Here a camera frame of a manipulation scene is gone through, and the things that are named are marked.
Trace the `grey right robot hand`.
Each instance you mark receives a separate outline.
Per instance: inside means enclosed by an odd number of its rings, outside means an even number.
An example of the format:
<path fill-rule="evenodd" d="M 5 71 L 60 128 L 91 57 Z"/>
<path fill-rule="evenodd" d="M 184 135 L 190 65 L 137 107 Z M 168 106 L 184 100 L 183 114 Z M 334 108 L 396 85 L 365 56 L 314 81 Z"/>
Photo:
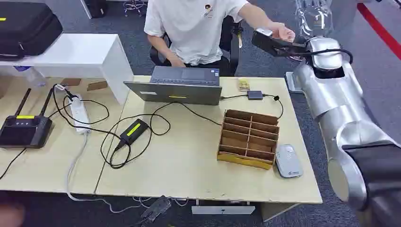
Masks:
<path fill-rule="evenodd" d="M 274 57 L 302 56 L 307 53 L 305 44 L 276 39 L 272 34 L 270 30 L 259 28 L 253 32 L 252 44 Z"/>

